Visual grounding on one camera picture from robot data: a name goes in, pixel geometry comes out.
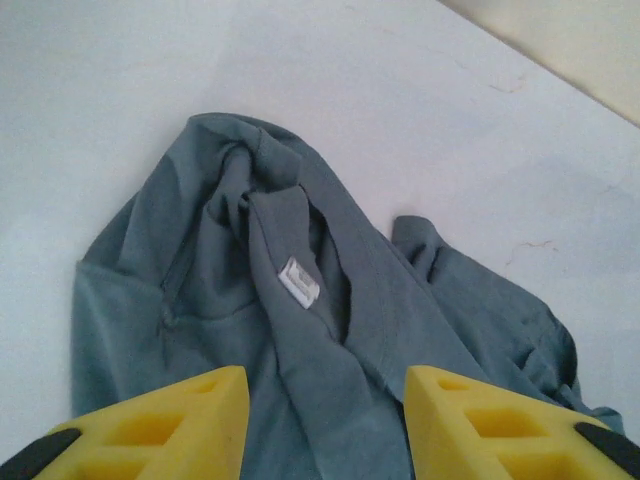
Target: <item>white label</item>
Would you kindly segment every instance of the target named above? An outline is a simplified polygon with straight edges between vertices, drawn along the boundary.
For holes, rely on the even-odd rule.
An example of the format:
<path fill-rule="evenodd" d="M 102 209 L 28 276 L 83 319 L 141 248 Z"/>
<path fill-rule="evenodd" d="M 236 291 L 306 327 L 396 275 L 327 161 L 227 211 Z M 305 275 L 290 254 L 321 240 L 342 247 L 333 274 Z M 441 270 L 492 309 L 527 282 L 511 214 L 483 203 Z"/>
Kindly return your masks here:
<path fill-rule="evenodd" d="M 313 305 L 320 295 L 320 285 L 293 257 L 289 259 L 278 278 L 305 309 Z"/>

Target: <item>black rubber pad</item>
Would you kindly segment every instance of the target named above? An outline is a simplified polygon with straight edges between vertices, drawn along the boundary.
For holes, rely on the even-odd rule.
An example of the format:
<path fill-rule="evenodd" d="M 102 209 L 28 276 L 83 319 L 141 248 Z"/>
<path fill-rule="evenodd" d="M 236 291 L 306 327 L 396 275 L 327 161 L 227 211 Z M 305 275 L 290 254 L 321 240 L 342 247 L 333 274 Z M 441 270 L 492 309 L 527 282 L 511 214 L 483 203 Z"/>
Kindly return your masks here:
<path fill-rule="evenodd" d="M 640 480 L 640 447 L 624 435 L 591 423 L 576 423 L 574 428 L 636 480 Z"/>
<path fill-rule="evenodd" d="M 0 467 L 0 480 L 32 480 L 80 435 L 77 428 L 68 428 L 30 443 Z"/>

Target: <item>fabric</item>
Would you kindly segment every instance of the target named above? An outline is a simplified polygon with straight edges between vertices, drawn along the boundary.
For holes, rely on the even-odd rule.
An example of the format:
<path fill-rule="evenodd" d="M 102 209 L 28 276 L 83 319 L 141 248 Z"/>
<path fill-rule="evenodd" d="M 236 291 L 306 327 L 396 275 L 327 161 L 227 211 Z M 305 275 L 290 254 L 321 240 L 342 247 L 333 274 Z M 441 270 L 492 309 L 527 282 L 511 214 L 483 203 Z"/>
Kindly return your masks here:
<path fill-rule="evenodd" d="M 319 286 L 308 309 L 279 278 L 291 258 Z M 411 478 L 402 396 L 420 364 L 621 429 L 582 403 L 544 303 L 426 219 L 388 241 L 312 148 L 259 120 L 191 118 L 78 264 L 74 412 L 242 365 L 242 478 Z"/>

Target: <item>wall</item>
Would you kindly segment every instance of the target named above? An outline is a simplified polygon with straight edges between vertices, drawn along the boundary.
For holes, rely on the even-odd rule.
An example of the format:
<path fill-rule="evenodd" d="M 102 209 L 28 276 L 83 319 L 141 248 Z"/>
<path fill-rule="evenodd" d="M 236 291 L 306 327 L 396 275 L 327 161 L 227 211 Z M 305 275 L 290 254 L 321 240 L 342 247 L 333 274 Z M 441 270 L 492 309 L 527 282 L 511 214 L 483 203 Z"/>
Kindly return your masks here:
<path fill-rule="evenodd" d="M 442 0 L 640 125 L 637 0 Z"/>

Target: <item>white table surface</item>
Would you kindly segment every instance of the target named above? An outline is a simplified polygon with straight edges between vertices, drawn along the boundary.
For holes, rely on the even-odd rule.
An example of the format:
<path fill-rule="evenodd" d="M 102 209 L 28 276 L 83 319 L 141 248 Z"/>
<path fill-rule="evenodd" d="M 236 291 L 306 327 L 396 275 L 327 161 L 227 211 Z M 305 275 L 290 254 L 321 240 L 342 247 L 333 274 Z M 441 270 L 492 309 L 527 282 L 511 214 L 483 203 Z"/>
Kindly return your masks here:
<path fill-rule="evenodd" d="M 542 297 L 640 439 L 640 131 L 442 5 L 4 1 L 0 62 L 0 460 L 68 418 L 74 262 L 207 111 Z"/>

